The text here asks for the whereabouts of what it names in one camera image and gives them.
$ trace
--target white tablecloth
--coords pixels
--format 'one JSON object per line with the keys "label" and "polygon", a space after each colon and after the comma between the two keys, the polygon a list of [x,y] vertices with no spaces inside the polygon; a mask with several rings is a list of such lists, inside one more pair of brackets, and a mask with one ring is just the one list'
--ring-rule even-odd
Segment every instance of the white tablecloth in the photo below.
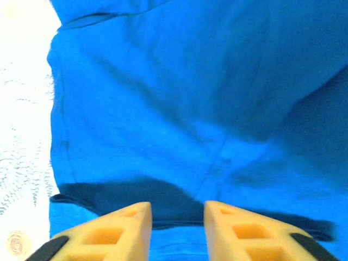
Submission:
{"label": "white tablecloth", "polygon": [[49,43],[60,26],[46,0],[0,1],[0,256],[25,260],[49,239],[53,104]]}

